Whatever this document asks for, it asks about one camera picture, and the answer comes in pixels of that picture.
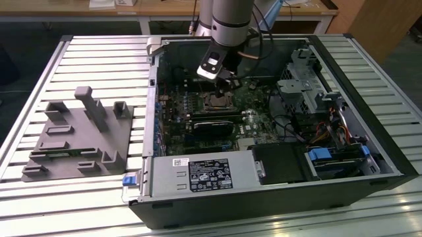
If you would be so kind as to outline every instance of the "floor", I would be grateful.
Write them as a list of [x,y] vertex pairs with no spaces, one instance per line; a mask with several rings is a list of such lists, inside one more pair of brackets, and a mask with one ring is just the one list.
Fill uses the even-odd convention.
[[[152,23],[152,34],[185,34],[188,24]],[[137,35],[136,22],[53,23],[45,31],[41,23],[0,23],[0,44],[8,51],[21,77],[0,86],[0,144],[18,116],[32,88],[62,35]],[[382,65],[391,78],[422,109],[422,44],[404,37]]]

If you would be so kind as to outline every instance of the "white sticker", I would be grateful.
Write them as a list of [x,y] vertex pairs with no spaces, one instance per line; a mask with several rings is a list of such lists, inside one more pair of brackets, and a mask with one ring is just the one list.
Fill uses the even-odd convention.
[[187,166],[188,162],[189,162],[188,158],[172,159],[172,166]]
[[136,15],[136,12],[132,11],[119,11],[117,15]]

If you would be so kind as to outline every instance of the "motherboard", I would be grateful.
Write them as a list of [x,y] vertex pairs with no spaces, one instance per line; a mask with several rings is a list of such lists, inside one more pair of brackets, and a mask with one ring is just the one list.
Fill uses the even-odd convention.
[[160,97],[168,156],[240,151],[277,141],[265,87],[244,80],[237,90],[217,98],[208,82],[191,83],[195,86],[176,85]]

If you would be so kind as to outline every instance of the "blue latch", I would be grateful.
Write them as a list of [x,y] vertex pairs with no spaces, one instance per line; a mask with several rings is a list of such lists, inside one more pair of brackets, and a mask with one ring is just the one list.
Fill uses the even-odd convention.
[[315,148],[308,152],[311,160],[331,159],[331,153],[327,148]]
[[367,157],[370,155],[370,149],[367,146],[362,146],[362,152],[363,152],[363,155]]
[[135,186],[136,185],[136,176],[125,176],[123,178],[123,186]]

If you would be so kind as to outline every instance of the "metal bracket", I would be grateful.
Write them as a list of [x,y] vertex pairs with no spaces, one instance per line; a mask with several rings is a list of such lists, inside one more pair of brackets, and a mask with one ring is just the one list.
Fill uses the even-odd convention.
[[311,83],[307,80],[279,80],[276,83],[283,93],[301,93],[312,89]]
[[161,50],[159,50],[161,48],[161,43],[160,43],[160,37],[153,36],[149,37],[147,39],[147,55],[149,57],[157,55],[157,53],[160,53]]

